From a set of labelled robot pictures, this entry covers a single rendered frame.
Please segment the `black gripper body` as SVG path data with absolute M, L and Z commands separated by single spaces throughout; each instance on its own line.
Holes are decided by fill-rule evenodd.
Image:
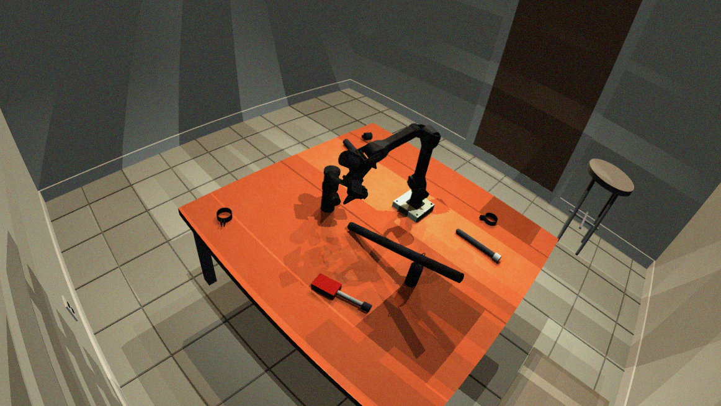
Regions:
M 354 169 L 350 169 L 350 168 L 349 168 L 349 170 L 350 170 L 350 171 L 348 171 L 347 175 L 343 175 L 343 179 L 340 179 L 339 176 L 338 176 L 338 174 L 335 173 L 334 171 L 328 171 L 328 172 L 325 174 L 325 176 L 326 176 L 326 179 L 328 180 L 328 183 L 329 183 L 331 186 L 338 186 L 339 184 L 341 184 L 342 186 L 346 186 L 346 187 L 348 186 L 348 183 L 345 184 L 344 182 L 346 182 L 350 177 L 353 176 L 352 178 L 354 178 L 354 179 L 356 179 L 356 180 L 359 180 L 359 181 L 363 178 L 362 176 L 360 176 L 359 174 L 357 174 L 357 173 L 354 171 Z M 362 179 L 362 180 L 363 180 L 363 179 Z M 360 198 L 364 198 L 364 199 L 365 199 L 365 198 L 367 198 L 367 196 L 368 196 L 368 192 L 365 194 L 364 197 L 360 197 Z

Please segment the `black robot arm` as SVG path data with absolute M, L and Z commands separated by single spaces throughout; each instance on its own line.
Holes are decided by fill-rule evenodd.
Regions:
M 408 176 L 407 183 L 412 190 L 412 195 L 406 203 L 417 210 L 425 204 L 423 200 L 430 195 L 426 190 L 426 171 L 430 164 L 432 149 L 437 147 L 441 139 L 441 135 L 434 127 L 423 124 L 411 124 L 409 127 L 406 127 L 383 141 L 377 140 L 367 143 L 365 146 L 356 149 L 356 152 L 348 149 L 348 151 L 340 153 L 338 163 L 341 166 L 354 169 L 357 174 L 364 177 L 371 167 L 377 169 L 377 162 L 385 159 L 389 151 L 413 138 L 420 138 L 421 148 L 416 170 L 413 175 Z M 364 197 L 367 193 L 367 189 L 362 186 L 364 180 L 361 179 L 359 181 L 352 177 L 344 182 L 345 184 L 348 183 L 347 194 L 354 198 Z

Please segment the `black loop clamp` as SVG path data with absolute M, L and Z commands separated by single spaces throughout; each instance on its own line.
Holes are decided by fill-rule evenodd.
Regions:
M 486 218 L 486 216 L 491 217 L 492 219 L 495 220 L 495 222 L 492 222 L 491 220 L 488 220 L 488 219 Z M 496 216 L 495 214 L 493 214 L 493 213 L 490 213 L 490 212 L 486 213 L 485 215 L 480 215 L 479 219 L 480 219 L 480 220 L 484 220 L 485 223 L 488 224 L 488 225 L 490 225 L 490 226 L 496 225 L 496 222 L 497 222 L 497 220 L 498 220 L 497 216 Z
M 228 216 L 227 218 L 222 218 L 222 217 L 218 216 L 218 215 L 221 214 L 222 212 L 228 212 L 228 213 L 230 213 L 231 215 Z M 229 208 L 221 208 L 221 209 L 218 209 L 218 211 L 217 211 L 217 219 L 219 220 L 219 222 L 221 222 L 221 227 L 222 227 L 222 223 L 224 224 L 224 227 L 225 227 L 225 222 L 229 222 L 230 220 L 232 220 L 232 212 L 231 212 L 231 209 L 229 209 Z

